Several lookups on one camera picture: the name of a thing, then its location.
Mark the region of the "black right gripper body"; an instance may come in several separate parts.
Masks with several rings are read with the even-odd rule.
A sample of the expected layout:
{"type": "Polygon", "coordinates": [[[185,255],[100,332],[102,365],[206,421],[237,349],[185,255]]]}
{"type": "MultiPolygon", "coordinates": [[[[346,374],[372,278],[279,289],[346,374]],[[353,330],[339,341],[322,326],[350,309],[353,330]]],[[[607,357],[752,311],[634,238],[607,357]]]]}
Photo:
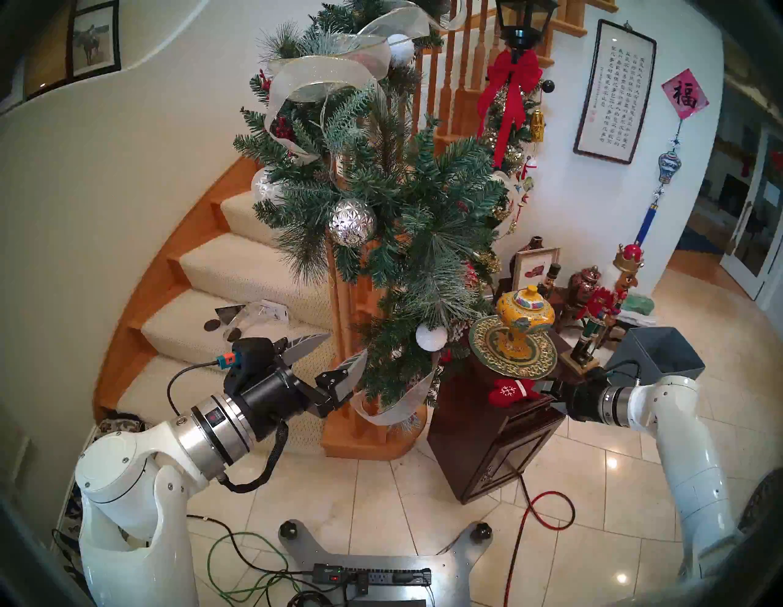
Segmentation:
{"type": "Polygon", "coordinates": [[[601,383],[554,382],[554,410],[575,421],[601,423],[601,383]]]}

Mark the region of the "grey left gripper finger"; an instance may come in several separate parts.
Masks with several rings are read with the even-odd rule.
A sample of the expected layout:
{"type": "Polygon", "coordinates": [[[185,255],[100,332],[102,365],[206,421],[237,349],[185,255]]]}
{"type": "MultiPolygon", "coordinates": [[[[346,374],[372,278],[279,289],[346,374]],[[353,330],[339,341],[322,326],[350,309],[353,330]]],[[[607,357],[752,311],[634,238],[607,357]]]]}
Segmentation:
{"type": "Polygon", "coordinates": [[[316,386],[327,394],[328,404],[344,404],[353,396],[366,369],[366,350],[349,357],[331,371],[316,376],[316,386]]]}
{"type": "Polygon", "coordinates": [[[301,358],[309,355],[330,337],[329,334],[308,334],[289,340],[282,337],[274,342],[275,354],[287,367],[292,367],[301,358]]]}

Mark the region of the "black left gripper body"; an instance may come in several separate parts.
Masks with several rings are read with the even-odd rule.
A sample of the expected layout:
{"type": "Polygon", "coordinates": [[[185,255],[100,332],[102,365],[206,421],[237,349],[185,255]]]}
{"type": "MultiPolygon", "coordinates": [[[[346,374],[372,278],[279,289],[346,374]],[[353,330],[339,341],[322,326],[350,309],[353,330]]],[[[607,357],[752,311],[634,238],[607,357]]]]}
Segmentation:
{"type": "Polygon", "coordinates": [[[327,394],[313,387],[288,368],[273,372],[242,392],[243,414],[254,438],[263,441],[283,422],[305,412],[323,420],[342,404],[328,404],[327,394]]]}

